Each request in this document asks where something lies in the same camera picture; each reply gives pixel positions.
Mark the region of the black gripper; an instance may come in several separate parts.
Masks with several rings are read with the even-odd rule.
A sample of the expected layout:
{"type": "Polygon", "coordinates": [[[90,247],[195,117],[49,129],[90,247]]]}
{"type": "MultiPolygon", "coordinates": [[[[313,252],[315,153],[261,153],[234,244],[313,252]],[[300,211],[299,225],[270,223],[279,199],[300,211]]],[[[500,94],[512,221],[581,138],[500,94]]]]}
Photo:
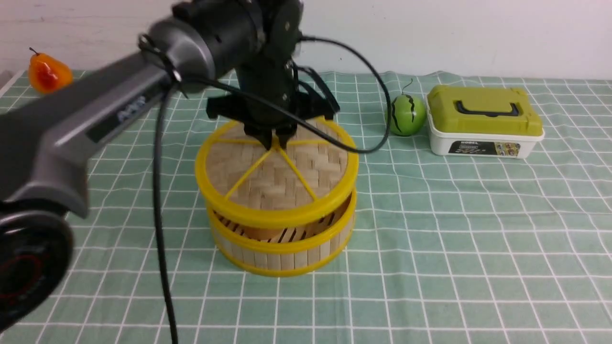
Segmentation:
{"type": "Polygon", "coordinates": [[[337,100],[319,74],[297,65],[292,57],[251,57],[235,72],[237,86],[206,80],[207,87],[229,92],[208,100],[208,117],[223,116],[254,129],[252,137],[267,151],[273,146],[273,130],[280,148],[286,149],[297,125],[318,117],[333,120],[339,112],[337,100]]]}

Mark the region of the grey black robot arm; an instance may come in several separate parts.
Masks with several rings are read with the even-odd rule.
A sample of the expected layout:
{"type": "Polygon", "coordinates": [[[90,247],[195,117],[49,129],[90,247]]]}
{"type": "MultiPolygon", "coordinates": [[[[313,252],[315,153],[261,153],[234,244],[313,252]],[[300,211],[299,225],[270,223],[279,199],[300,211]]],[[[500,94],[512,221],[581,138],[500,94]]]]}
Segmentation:
{"type": "Polygon", "coordinates": [[[301,0],[186,0],[139,37],[139,49],[1,116],[1,330],[39,307],[67,272],[74,238],[65,217],[89,213],[90,158],[176,91],[217,87],[235,70],[238,91],[206,111],[245,125],[269,148],[339,105],[299,81],[301,0]]]}

